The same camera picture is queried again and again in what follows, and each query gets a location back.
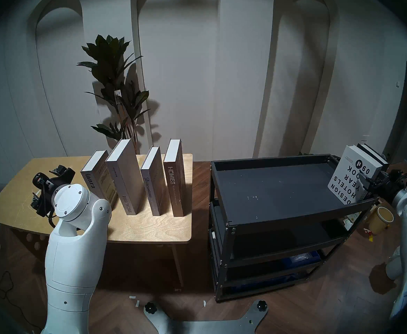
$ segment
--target black knob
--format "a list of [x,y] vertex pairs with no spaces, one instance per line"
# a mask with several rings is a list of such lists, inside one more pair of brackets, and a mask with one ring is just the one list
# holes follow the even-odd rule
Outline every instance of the black knob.
[[259,309],[259,311],[267,310],[267,303],[265,301],[259,301],[258,302],[258,309]]
[[154,314],[157,311],[157,307],[155,304],[149,302],[149,303],[146,303],[145,310],[147,313]]

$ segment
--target yellow cup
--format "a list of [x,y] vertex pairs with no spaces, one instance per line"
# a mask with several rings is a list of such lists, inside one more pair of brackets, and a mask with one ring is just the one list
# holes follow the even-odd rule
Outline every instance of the yellow cup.
[[378,207],[373,211],[369,219],[369,230],[374,234],[380,234],[388,224],[393,222],[393,214],[386,207]]

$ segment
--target table leg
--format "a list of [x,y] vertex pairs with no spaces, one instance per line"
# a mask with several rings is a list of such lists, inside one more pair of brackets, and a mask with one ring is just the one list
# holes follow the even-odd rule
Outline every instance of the table leg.
[[184,286],[184,280],[182,278],[182,271],[179,264],[179,256],[177,255],[177,249],[175,244],[171,244],[171,249],[173,250],[174,262],[176,263],[177,275],[179,276],[180,286]]

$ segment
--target standing book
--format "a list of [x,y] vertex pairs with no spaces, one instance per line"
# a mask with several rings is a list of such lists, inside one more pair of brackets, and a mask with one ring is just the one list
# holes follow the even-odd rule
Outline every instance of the standing book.
[[376,150],[374,150],[372,147],[370,147],[367,143],[364,145],[358,144],[358,148],[366,152],[368,155],[372,156],[376,161],[378,161],[383,167],[381,168],[381,171],[387,171],[387,168],[389,167],[389,163],[381,157]]
[[113,204],[116,191],[105,164],[107,157],[108,152],[106,150],[96,150],[80,173],[90,192]]
[[106,165],[127,215],[136,215],[143,195],[143,181],[131,139],[122,139]]
[[170,140],[165,154],[164,169],[173,216],[184,216],[185,170],[180,140]]
[[159,216],[161,214],[160,204],[165,191],[164,170],[159,147],[151,147],[140,168],[140,172],[142,173],[151,212],[154,216]]
[[363,200],[367,191],[358,178],[361,172],[375,179],[383,165],[356,146],[347,146],[328,188],[343,204],[353,204]]

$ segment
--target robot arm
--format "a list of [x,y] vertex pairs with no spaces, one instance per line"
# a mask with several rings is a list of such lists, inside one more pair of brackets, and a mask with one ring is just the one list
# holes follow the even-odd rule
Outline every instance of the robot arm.
[[[51,180],[37,175],[44,179],[43,187],[51,186]],[[44,201],[51,195],[42,216],[55,211],[60,220],[46,252],[47,321],[42,333],[87,334],[89,301],[102,272],[111,206],[80,184],[62,184],[52,191],[48,187],[40,197]],[[78,235],[77,228],[84,233]]]
[[403,274],[401,292],[393,304],[391,318],[398,314],[407,304],[407,183],[402,182],[403,178],[407,178],[407,174],[403,174],[401,170],[392,170],[390,174],[380,172],[375,181],[360,174],[361,182],[369,184],[368,190],[392,204],[392,207],[401,217],[399,253],[396,251],[386,266],[386,274],[392,280]]

